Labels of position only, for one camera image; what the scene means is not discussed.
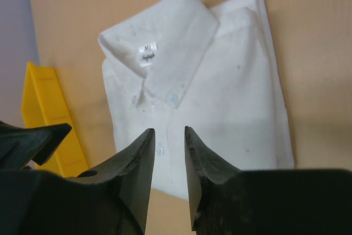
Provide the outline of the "white long sleeve shirt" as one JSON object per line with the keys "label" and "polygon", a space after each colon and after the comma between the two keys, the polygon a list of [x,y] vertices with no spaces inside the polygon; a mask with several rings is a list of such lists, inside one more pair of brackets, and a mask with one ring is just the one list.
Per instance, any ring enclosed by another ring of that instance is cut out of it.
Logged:
{"label": "white long sleeve shirt", "polygon": [[161,0],[98,43],[115,149],[155,130],[153,188],[188,198],[187,126],[239,169],[294,167],[264,0]]}

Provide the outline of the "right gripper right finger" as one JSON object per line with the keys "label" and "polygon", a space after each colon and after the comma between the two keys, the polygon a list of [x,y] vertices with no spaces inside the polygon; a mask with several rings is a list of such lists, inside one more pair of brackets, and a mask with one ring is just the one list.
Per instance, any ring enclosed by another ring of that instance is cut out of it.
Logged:
{"label": "right gripper right finger", "polygon": [[197,234],[351,234],[351,172],[242,171],[186,127],[191,228]]}

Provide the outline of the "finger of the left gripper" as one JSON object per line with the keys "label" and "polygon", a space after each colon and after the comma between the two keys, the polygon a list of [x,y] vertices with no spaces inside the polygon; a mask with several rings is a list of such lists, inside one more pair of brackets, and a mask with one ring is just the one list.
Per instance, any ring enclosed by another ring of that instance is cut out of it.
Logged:
{"label": "finger of the left gripper", "polygon": [[19,128],[1,122],[1,169],[23,169],[46,163],[72,130],[68,123]]}

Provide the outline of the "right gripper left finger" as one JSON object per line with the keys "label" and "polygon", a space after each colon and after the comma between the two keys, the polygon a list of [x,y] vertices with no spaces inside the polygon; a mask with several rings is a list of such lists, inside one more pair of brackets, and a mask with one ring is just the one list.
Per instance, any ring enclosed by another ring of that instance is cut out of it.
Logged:
{"label": "right gripper left finger", "polygon": [[144,234],[155,131],[77,177],[1,171],[1,234]]}

